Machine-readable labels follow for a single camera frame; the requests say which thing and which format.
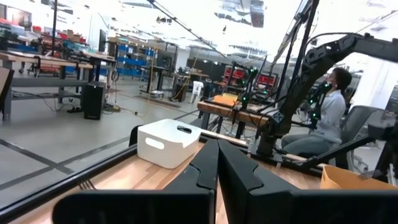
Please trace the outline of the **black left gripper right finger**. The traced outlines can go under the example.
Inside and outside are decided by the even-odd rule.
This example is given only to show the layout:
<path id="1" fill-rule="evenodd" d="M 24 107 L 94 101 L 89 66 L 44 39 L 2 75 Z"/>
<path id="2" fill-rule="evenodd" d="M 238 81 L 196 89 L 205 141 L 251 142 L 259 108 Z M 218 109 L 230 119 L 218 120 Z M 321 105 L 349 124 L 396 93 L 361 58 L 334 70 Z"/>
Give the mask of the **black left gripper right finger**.
<path id="1" fill-rule="evenodd" d="M 398 190 L 301 190 L 218 142 L 229 224 L 398 224 Z"/>

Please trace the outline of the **wooden background table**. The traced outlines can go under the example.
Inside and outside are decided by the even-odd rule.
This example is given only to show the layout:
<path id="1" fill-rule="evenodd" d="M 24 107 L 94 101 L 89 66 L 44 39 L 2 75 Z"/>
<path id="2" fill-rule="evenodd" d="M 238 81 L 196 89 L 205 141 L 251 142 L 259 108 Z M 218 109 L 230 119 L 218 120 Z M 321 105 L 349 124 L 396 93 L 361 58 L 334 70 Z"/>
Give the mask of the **wooden background table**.
<path id="1" fill-rule="evenodd" d="M 240 139 L 243 135 L 247 123 L 252 123 L 255 127 L 266 123 L 271 116 L 269 114 L 256 114 L 250 111 L 237 109 L 237 107 L 229 107 L 226 105 L 217 105 L 213 102 L 200 101 L 197 108 L 203 112 L 201 128 L 206 129 L 210 114 L 215 114 L 222 118 L 229 118 L 238 123 L 235 138 Z"/>

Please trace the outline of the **grey office chair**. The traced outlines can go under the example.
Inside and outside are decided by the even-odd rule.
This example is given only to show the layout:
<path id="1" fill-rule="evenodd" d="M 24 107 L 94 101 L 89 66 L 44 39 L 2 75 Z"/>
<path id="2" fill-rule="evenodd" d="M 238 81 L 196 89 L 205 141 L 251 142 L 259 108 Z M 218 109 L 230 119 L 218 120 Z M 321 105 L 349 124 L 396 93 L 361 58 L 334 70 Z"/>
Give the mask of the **grey office chair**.
<path id="1" fill-rule="evenodd" d="M 368 136 L 368 123 L 377 123 L 381 120 L 383 109 L 370 106 L 354 106 L 341 123 L 341 144 L 346 152 L 335 157 L 335 166 L 354 171 L 353 153 L 358 147 L 373 142 Z"/>

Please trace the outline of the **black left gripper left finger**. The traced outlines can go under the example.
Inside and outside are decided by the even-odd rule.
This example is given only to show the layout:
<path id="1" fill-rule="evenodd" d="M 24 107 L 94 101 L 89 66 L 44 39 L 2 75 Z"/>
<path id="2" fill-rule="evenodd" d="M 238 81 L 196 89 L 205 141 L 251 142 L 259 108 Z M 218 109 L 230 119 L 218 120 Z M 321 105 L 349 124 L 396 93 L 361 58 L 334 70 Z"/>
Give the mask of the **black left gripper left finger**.
<path id="1" fill-rule="evenodd" d="M 86 190 L 58 201 L 53 224 L 215 224 L 219 145 L 209 140 L 162 190 Z"/>

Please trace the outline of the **black computer tower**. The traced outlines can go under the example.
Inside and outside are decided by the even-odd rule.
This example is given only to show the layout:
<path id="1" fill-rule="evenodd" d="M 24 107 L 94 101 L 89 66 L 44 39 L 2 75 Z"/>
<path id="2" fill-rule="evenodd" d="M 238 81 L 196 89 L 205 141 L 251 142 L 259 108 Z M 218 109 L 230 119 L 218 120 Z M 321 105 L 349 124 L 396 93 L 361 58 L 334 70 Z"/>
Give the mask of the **black computer tower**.
<path id="1" fill-rule="evenodd" d="M 83 88 L 82 110 L 85 119 L 100 120 L 103 113 L 106 84 L 92 81 Z"/>

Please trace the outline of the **red storage bin rack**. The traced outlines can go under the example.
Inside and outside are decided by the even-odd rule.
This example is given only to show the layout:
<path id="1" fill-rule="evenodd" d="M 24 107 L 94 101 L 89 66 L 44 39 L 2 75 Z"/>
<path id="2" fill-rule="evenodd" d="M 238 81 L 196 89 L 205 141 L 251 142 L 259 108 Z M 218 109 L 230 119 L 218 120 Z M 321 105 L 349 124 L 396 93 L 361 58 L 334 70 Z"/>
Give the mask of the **red storage bin rack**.
<path id="1" fill-rule="evenodd" d="M 230 80 L 230 83 L 235 85 L 237 80 L 242 80 L 245 76 L 245 71 L 242 68 L 236 67 L 233 76 L 230 78 L 231 72 L 232 66 L 226 66 L 223 74 L 223 82 L 227 83 Z"/>
<path id="2" fill-rule="evenodd" d="M 260 74 L 257 78 L 257 84 L 258 85 L 264 85 L 264 86 L 274 86 L 275 83 L 275 76 L 274 75 L 265 75 L 265 74 Z"/>

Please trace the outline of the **white plastic bin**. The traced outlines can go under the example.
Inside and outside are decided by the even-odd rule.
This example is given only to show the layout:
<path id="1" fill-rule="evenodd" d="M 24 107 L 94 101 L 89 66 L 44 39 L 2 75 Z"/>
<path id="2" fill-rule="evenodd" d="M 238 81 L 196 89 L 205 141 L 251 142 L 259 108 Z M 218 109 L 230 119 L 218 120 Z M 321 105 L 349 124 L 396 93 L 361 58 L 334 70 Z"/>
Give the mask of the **white plastic bin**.
<path id="1" fill-rule="evenodd" d="M 145 124 L 137 129 L 139 158 L 174 169 L 194 154 L 201 128 L 173 119 Z"/>

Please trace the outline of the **red-handled fork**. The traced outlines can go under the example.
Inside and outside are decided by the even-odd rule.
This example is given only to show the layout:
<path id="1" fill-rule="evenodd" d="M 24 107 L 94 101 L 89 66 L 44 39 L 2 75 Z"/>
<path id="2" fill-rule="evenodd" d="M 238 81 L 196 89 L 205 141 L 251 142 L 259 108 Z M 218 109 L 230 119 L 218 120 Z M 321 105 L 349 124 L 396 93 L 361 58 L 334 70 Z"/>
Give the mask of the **red-handled fork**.
<path id="1" fill-rule="evenodd" d="M 81 190 L 96 190 L 95 185 L 87 177 L 82 177 L 79 179 L 78 186 Z"/>

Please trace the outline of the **orange container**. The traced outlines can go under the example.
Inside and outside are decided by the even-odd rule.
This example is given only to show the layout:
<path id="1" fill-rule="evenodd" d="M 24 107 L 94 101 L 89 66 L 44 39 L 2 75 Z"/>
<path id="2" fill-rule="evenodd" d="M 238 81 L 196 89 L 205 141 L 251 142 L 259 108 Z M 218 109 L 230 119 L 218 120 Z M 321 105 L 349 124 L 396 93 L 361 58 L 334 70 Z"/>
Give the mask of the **orange container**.
<path id="1" fill-rule="evenodd" d="M 223 93 L 222 95 L 215 95 L 213 101 L 223 105 L 233 106 L 238 100 L 238 95 Z"/>

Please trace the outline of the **orange plastic bin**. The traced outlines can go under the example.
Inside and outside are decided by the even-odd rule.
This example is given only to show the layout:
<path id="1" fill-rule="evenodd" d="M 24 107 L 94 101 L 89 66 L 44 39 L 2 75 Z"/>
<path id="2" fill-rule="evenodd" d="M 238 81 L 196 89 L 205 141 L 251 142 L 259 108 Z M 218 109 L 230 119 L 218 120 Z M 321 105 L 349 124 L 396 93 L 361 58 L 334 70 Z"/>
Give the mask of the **orange plastic bin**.
<path id="1" fill-rule="evenodd" d="M 335 190 L 398 190 L 398 187 L 394 185 L 371 177 L 361 177 L 350 170 L 330 165 L 323 167 L 320 188 Z"/>

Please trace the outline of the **person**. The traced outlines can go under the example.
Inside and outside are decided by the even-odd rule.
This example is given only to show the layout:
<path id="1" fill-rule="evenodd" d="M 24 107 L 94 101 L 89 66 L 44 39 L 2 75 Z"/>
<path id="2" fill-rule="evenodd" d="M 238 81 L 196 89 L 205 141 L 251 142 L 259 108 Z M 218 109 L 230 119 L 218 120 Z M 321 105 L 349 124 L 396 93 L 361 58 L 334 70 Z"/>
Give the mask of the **person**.
<path id="1" fill-rule="evenodd" d="M 346 111 L 345 91 L 352 75 L 336 67 L 326 79 L 331 84 L 320 109 L 317 128 L 309 134 L 287 134 L 281 139 L 281 149 L 298 156 L 317 156 L 341 144 L 340 122 Z"/>

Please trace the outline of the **white plastic chair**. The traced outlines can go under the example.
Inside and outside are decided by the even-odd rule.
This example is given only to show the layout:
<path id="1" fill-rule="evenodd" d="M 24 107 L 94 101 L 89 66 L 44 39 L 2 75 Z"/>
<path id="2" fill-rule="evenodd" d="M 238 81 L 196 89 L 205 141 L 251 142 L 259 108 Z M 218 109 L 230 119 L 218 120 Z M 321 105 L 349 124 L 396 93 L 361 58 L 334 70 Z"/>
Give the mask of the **white plastic chair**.
<path id="1" fill-rule="evenodd" d="M 193 88 L 192 88 L 192 96 L 191 96 L 191 104 L 194 104 L 196 98 L 200 96 L 201 89 L 204 87 L 203 82 L 200 81 L 194 81 L 193 82 Z"/>

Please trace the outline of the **wooden workbench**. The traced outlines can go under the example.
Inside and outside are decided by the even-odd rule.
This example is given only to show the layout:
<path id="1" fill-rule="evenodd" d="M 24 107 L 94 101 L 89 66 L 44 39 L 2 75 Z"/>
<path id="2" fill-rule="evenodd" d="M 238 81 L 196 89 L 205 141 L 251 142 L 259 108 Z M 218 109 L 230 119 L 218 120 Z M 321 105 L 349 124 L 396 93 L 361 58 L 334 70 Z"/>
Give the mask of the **wooden workbench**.
<path id="1" fill-rule="evenodd" d="M 88 81 L 80 78 L 81 73 L 86 73 L 93 69 L 93 66 L 87 63 L 74 62 L 44 55 L 35 55 L 22 52 L 0 51 L 0 60 L 5 68 L 11 69 L 14 62 L 25 62 L 39 68 L 42 65 L 54 65 L 60 69 L 59 78 L 20 78 L 15 77 L 11 82 L 11 89 L 6 92 L 4 110 L 2 119 L 9 121 L 11 119 L 11 103 L 13 100 L 37 100 L 53 98 L 60 103 L 64 98 L 81 98 L 81 93 L 72 93 L 66 91 L 66 87 L 84 87 Z M 77 77 L 75 80 L 66 79 L 67 67 L 73 67 L 76 70 Z M 57 87 L 56 93 L 17 93 L 13 94 L 12 88 L 40 88 L 40 87 Z"/>

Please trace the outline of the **blue storage shelving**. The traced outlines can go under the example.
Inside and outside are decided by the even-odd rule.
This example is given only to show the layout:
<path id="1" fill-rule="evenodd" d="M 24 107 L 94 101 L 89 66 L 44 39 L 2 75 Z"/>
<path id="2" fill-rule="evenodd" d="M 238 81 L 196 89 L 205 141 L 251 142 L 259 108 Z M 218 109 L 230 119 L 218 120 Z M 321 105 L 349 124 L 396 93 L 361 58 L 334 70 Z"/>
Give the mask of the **blue storage shelving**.
<path id="1" fill-rule="evenodd" d="M 149 75 L 146 66 L 152 64 L 154 49 L 139 44 L 118 44 L 117 71 L 123 77 L 147 79 Z"/>

